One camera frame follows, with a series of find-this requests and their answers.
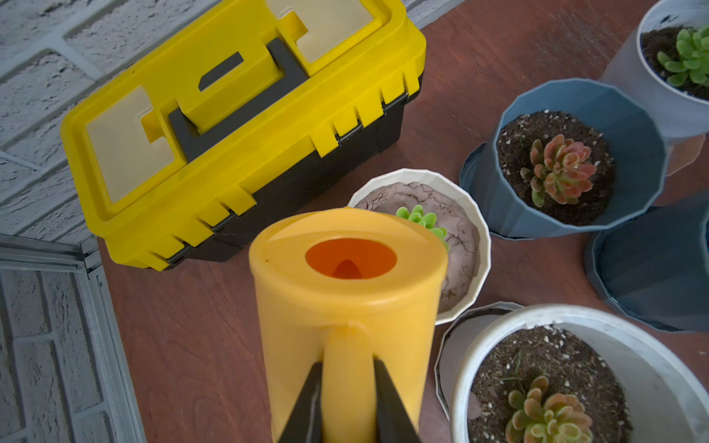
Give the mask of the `blue pot back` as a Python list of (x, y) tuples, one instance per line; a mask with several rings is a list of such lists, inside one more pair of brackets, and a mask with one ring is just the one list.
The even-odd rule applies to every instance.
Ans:
[(489, 230), (513, 240), (607, 230), (644, 213), (668, 153), (649, 114), (590, 79), (518, 96), (459, 175)]

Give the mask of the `large white round pot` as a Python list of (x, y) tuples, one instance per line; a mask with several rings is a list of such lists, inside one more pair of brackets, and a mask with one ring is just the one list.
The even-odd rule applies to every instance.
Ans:
[(456, 442), (705, 442), (708, 394), (655, 337), (574, 305), (472, 308), (434, 367)]

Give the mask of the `small white faceted pot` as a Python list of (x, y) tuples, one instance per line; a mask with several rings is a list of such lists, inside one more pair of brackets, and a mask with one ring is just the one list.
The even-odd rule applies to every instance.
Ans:
[(450, 247), (436, 323), (454, 321), (476, 302), (491, 269), (491, 237), (467, 191), (439, 173), (400, 169), (370, 179), (348, 206), (391, 215), (402, 207), (421, 206), (424, 213), (436, 214), (435, 226), (446, 231)]

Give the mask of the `blue pot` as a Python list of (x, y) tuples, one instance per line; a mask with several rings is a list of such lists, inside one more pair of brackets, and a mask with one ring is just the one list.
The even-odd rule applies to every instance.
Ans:
[(518, 96), (459, 175), (489, 230), (513, 240), (607, 230), (644, 213), (668, 153), (649, 114), (590, 79)]
[(708, 332), (708, 192), (593, 234), (583, 263), (616, 313), (661, 332)]

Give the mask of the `blue pot front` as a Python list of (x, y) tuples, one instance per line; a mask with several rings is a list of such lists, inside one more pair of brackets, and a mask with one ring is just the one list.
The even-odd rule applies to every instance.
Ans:
[(616, 313), (661, 332), (708, 332), (708, 192), (593, 234), (583, 263)]

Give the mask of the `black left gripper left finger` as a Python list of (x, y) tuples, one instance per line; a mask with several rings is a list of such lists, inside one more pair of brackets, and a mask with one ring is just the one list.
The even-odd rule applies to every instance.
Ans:
[(323, 363), (312, 365), (278, 440), (279, 443), (322, 442), (322, 371)]

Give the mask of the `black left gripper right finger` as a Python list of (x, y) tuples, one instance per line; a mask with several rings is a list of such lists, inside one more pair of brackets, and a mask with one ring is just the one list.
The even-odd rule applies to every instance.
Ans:
[(374, 371), (377, 393), (377, 442), (420, 443), (421, 440), (384, 362), (375, 359)]

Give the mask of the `yellow plastic watering can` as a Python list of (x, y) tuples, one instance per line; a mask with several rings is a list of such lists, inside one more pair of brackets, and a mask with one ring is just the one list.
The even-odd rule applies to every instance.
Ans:
[(376, 441), (375, 359), (386, 365), (418, 435), (448, 267), (443, 242), (394, 215), (323, 210), (262, 231), (249, 266), (273, 439), (321, 362), (322, 440)]

